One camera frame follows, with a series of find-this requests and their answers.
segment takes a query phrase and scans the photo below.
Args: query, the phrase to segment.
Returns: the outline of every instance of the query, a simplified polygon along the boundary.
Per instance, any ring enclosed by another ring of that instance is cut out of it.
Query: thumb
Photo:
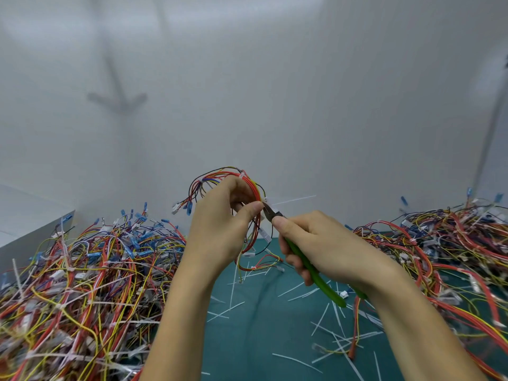
[[[243,224],[248,226],[253,217],[259,214],[259,212],[263,210],[262,202],[251,202],[247,205],[244,205],[235,215],[235,218],[240,220]]]
[[[283,216],[276,216],[273,218],[272,224],[283,237],[292,240],[297,245],[304,244],[306,237],[309,235],[309,233],[303,230],[299,225]]]

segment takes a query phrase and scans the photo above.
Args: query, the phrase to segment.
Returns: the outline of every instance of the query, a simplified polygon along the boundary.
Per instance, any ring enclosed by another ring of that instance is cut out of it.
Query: green work mat
[[[256,242],[255,249],[260,251],[266,244]],[[282,255],[274,239],[270,250],[276,255]],[[241,258],[244,267],[255,265],[264,253],[255,258]],[[349,365],[345,356],[331,355],[312,365],[311,361],[323,354],[313,350],[313,342],[331,350],[337,349],[333,343],[333,336],[321,329],[317,329],[311,336],[315,326],[310,322],[318,323],[321,315],[327,309],[320,326],[327,328],[342,336],[337,318],[330,299],[321,291],[308,297],[288,302],[289,299],[305,294],[316,288],[315,285],[307,288],[305,285],[278,297],[290,288],[302,283],[302,278],[291,268],[281,265],[285,272],[271,268],[264,275],[247,276],[244,283],[235,284],[232,305],[240,302],[244,304],[227,312],[224,316],[215,318],[206,324],[205,347],[202,371],[210,373],[203,375],[202,380],[355,380],[359,379]],[[212,295],[221,301],[211,300],[209,311],[219,314],[229,308],[233,273],[235,265],[230,264],[219,276],[213,288]],[[330,282],[335,289],[335,282]],[[346,290],[347,285],[338,284],[340,291]],[[346,299],[352,304],[355,295],[351,293]],[[346,318],[337,307],[337,312],[344,330],[345,337],[353,333],[353,313],[350,309],[342,309]],[[380,331],[377,325],[360,316],[360,334]],[[382,379],[402,381],[403,377],[395,361],[393,353],[385,334],[379,334],[360,340],[357,347],[354,364],[365,381],[377,381],[378,371],[375,365],[374,352],[378,358],[379,370]],[[323,373],[305,365],[273,356],[277,353],[283,356],[296,358],[306,364],[312,365]]]

